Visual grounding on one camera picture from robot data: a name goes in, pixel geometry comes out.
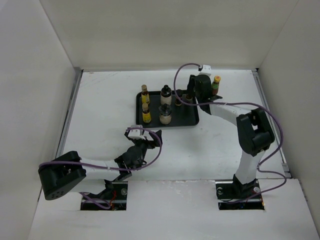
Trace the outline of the red chili sauce bottle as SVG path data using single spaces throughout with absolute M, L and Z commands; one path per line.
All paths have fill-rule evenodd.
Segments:
M 212 94 L 213 95 L 217 95 L 218 92 L 219 92 L 219 87 L 220 87 L 220 81 L 221 81 L 221 77 L 219 75 L 216 75 L 214 78 L 213 78 L 213 82 L 212 82 L 212 85 L 211 85 L 211 88 L 212 88 Z

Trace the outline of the small pepper spice jar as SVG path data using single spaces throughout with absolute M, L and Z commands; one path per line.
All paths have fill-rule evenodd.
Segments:
M 182 101 L 181 101 L 182 98 L 183 98 L 183 91 L 179 89 L 176 92 L 175 102 L 174 102 L 177 107 L 180 107 L 182 105 Z

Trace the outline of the clear shaker bottle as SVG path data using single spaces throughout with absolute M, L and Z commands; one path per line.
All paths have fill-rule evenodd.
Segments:
M 160 103 L 161 105 L 172 104 L 172 90 L 171 88 L 166 84 L 163 86 L 163 88 L 160 91 Z
M 165 103 L 159 108 L 159 120 L 163 125 L 168 125 L 172 120 L 172 108 L 169 104 Z

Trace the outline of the yellow label oil bottle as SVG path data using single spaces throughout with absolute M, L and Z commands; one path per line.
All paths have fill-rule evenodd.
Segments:
M 141 102 L 143 104 L 148 104 L 148 105 L 150 104 L 149 91 L 145 84 L 141 86 Z
M 152 121 L 149 105 L 147 103 L 142 104 L 142 120 L 146 124 L 149 124 Z

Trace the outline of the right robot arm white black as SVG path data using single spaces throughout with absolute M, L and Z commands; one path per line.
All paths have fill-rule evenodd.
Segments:
M 260 107 L 249 110 L 235 105 L 218 104 L 220 96 L 214 95 L 210 77 L 191 75 L 187 85 L 187 98 L 196 99 L 200 109 L 219 117 L 237 128 L 238 142 L 242 149 L 240 163 L 232 183 L 219 183 L 217 197 L 221 200 L 246 199 L 254 194 L 257 184 L 257 168 L 265 151 L 275 141 L 275 135 L 267 115 Z

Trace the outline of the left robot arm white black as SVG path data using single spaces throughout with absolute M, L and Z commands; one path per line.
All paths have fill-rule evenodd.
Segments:
M 44 198 L 52 201 L 76 192 L 84 194 L 86 200 L 108 200 L 115 191 L 115 184 L 150 165 L 145 160 L 148 150 L 161 150 L 163 146 L 161 130 L 151 131 L 133 125 L 124 135 L 132 146 L 115 159 L 89 159 L 73 150 L 40 164 L 38 175 Z

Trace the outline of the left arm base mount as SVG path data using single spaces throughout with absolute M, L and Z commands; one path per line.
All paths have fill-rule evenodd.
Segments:
M 125 211 L 127 209 L 128 182 L 106 181 L 104 190 L 98 194 L 84 193 L 81 211 Z

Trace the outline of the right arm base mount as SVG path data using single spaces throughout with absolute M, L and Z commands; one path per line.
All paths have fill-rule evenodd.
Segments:
M 264 210 L 258 180 L 242 185 L 235 181 L 217 181 L 215 183 L 218 209 L 231 210 Z

